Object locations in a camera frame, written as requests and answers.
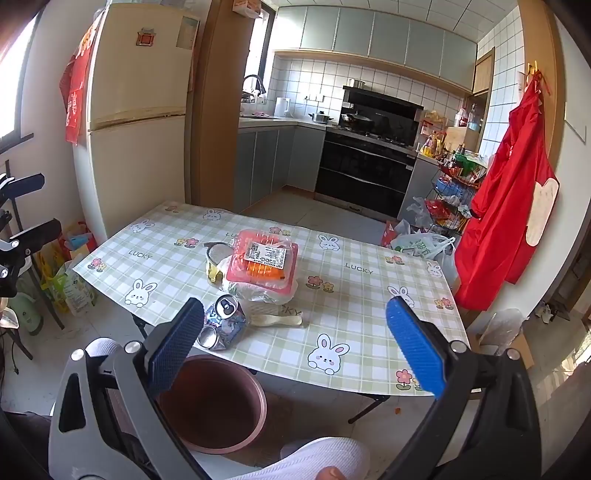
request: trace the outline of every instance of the red cloth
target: red cloth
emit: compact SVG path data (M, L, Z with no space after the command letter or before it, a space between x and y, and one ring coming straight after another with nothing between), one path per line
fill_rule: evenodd
M521 103L509 114L509 128L480 190L455 261L460 307L486 310L506 280L516 283L535 248L525 241L536 182L556 179L544 146L540 79L532 80Z

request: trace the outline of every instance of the pot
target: pot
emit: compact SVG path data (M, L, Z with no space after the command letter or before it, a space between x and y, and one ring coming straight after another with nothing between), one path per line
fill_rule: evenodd
M358 113L343 113L343 126L362 132L371 132L374 128L374 121Z
M365 82L358 79L349 79L347 85L353 88L365 88Z
M332 117L326 115L322 110L317 113L308 113L312 117L312 121L316 122L317 124L327 124L329 120L332 120Z

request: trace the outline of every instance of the trash bin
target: trash bin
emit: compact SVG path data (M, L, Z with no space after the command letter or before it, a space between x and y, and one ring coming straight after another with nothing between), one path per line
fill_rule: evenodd
M267 417L267 400L246 368L211 355L185 360L158 403L187 448L223 455L252 443Z

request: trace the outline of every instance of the tiled floor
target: tiled floor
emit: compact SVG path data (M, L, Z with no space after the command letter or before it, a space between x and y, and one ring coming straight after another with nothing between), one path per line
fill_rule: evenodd
M379 242L383 228L380 222L284 192L276 196L274 202L261 202L248 213L371 243ZM12 371L9 355L11 343L8 339L5 341L7 371L2 387L4 409L49 413L63 365L74 349L85 346L99 336L107 336L120 343L140 338L130 314L106 297L101 297L97 306L84 317L65 316L63 320L66 324L64 331L60 331L46 317L38 336L22 334L23 342L34 355L34 360L29 361L15 348L19 375ZM577 319L567 322L557 318L549 325L544 325L533 318L525 323L524 329L535 361L529 374L540 415L543 463L546 468L568 444L591 405L591 365L582 363L576 370L574 368L578 356L576 352L589 338ZM347 419L371 403L370 399L272 375L259 373L257 378L266 391L293 402L293 414L288 427L290 437L311 439L328 435L350 436L364 442L371 451L368 479L379 477L433 403L430 397L392 397L354 425L349 425ZM458 453L477 407L478 401L469 402L443 460L453 458ZM223 457L196 456L214 480L252 470Z

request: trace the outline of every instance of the plastic container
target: plastic container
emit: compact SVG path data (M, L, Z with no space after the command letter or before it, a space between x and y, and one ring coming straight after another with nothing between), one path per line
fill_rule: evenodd
M158 403L189 450L214 455L252 443L267 418L267 399L254 375L211 355L187 358Z
M226 278L288 295L294 281L297 244L259 230L242 230L234 240Z

